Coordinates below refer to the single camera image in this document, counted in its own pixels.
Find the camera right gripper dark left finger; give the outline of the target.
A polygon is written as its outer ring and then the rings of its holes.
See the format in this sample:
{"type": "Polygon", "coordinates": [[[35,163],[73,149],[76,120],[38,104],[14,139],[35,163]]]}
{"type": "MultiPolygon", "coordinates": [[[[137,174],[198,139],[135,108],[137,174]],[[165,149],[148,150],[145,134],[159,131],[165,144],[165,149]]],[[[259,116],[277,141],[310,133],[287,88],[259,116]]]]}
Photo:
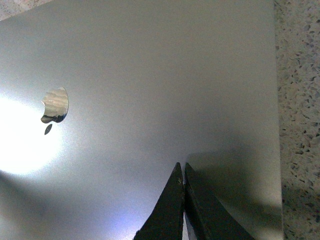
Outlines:
{"type": "Polygon", "coordinates": [[[185,187],[181,164],[175,164],[159,199],[135,240],[181,240],[184,225],[185,187]]]}

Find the camera right gripper dark right finger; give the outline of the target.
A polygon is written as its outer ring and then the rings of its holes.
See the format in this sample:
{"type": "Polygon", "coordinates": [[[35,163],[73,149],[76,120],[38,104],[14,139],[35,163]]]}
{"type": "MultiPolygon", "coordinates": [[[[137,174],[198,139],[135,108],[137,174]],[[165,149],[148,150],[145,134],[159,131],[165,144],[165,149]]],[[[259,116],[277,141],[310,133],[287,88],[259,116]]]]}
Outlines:
{"type": "Polygon", "coordinates": [[[198,240],[251,240],[241,226],[217,199],[213,190],[192,168],[184,167],[185,213],[198,240]]]}

